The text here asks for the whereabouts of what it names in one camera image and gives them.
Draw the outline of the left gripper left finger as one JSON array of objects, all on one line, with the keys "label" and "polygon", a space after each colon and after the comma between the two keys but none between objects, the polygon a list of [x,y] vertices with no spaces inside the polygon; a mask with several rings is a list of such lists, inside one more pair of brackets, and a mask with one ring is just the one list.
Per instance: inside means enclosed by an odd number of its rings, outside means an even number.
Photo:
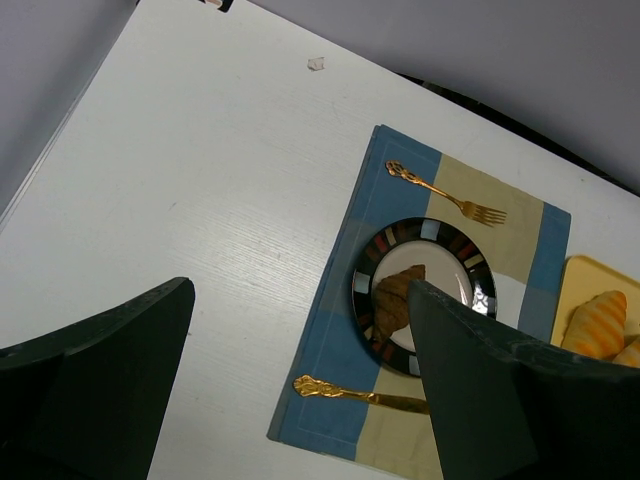
[{"label": "left gripper left finger", "polygon": [[146,478],[194,304],[176,277],[2,349],[2,478]]}]

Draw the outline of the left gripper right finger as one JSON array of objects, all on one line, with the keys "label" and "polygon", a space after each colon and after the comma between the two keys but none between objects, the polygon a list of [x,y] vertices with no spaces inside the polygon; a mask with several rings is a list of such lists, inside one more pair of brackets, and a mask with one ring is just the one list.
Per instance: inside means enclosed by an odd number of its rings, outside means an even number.
[{"label": "left gripper right finger", "polygon": [[542,342],[428,282],[408,309],[447,479],[635,479],[639,372]]}]

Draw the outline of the brown chocolate croissant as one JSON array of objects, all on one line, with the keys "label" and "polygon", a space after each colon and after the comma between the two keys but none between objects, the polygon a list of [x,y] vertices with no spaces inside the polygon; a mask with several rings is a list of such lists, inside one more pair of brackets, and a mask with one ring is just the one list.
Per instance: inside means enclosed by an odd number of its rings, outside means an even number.
[{"label": "brown chocolate croissant", "polygon": [[424,280],[426,267],[413,265],[382,279],[374,289],[373,338],[385,342],[392,334],[409,324],[408,288],[412,280]]}]

